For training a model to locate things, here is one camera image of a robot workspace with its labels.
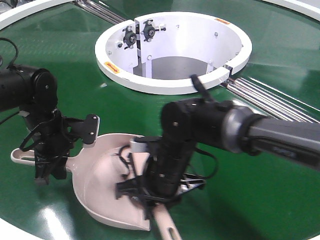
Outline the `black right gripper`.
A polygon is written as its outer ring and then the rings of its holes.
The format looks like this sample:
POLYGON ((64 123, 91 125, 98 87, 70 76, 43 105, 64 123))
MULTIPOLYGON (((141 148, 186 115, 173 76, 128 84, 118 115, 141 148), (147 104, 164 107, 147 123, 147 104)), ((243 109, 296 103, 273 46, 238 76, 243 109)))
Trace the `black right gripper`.
MULTIPOLYGON (((194 140, 172 142, 161 139, 159 141, 155 155, 148 160, 144 171, 146 186, 151 194, 161 198, 171 198, 177 190, 179 194, 185 194, 197 188, 204 188, 206 180, 203 177, 185 173, 196 144, 194 140)), ((139 183, 136 178, 115 184, 116 199, 122 196, 137 197, 139 195, 139 183)))

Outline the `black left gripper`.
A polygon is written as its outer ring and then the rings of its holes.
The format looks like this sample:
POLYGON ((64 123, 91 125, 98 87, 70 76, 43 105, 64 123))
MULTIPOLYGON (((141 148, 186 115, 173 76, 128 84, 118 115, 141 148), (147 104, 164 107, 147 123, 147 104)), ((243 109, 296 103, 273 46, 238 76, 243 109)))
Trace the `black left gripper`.
POLYGON ((68 133, 69 118, 57 108, 44 110, 42 108, 25 108, 24 117, 29 134, 23 144, 32 139, 30 146, 24 146, 23 151, 34 151, 36 185, 48 185, 50 174, 57 180, 67 178, 66 163, 70 150, 74 147, 75 138, 68 133))

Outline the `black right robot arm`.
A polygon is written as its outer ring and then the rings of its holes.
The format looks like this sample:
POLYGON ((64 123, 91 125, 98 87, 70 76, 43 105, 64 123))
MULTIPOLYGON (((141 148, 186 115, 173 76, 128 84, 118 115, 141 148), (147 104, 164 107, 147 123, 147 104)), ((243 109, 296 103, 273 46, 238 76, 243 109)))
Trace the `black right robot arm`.
POLYGON ((116 197, 168 203, 206 183, 186 173, 197 144, 255 156, 271 153, 314 170, 320 168, 320 125, 254 113, 246 106, 214 100, 192 75, 199 98, 167 103, 161 110, 162 135, 136 137, 132 151, 149 153, 142 175, 116 184, 116 197))

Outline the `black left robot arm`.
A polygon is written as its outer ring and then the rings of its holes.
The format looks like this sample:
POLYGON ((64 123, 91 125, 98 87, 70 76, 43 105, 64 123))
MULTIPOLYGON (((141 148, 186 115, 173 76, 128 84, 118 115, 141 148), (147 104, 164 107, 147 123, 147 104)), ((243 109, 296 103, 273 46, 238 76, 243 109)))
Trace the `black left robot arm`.
POLYGON ((57 108, 57 80, 45 68, 15 64, 17 57, 0 71, 0 110, 18 108, 24 118, 29 133, 19 149, 34 151, 35 183, 47 185, 49 176, 64 180, 74 139, 67 118, 57 108))

